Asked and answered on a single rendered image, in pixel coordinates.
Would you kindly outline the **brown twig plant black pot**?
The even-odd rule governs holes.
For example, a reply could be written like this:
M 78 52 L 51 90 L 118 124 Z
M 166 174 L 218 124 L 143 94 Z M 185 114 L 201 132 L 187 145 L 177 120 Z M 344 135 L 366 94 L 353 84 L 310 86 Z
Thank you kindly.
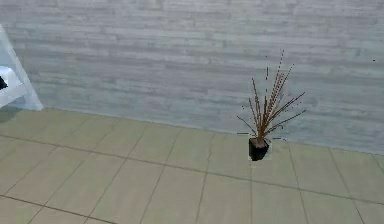
M 285 93 L 283 89 L 292 73 L 294 64 L 292 64 L 286 72 L 282 71 L 282 64 L 285 50 L 280 53 L 280 60 L 276 70 L 272 89 L 265 88 L 265 94 L 261 96 L 257 90 L 256 81 L 252 78 L 253 97 L 248 98 L 249 109 L 251 112 L 250 120 L 253 125 L 250 125 L 244 118 L 238 116 L 248 128 L 248 158 L 251 161 L 260 161 L 270 152 L 272 142 L 268 136 L 278 128 L 283 129 L 284 125 L 292 119 L 302 115 L 306 109 L 295 113 L 289 118 L 273 123 L 275 119 L 287 112 L 290 108 L 300 104 L 304 92 L 298 96 L 293 96 L 288 101 L 284 102 Z

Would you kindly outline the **white shelf unit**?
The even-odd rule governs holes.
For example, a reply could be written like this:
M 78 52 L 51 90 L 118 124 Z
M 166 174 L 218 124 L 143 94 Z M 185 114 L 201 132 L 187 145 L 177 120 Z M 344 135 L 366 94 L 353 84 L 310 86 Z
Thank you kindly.
M 0 76 L 8 85 L 7 88 L 0 90 L 0 108 L 13 106 L 35 111 L 44 108 L 1 24 Z

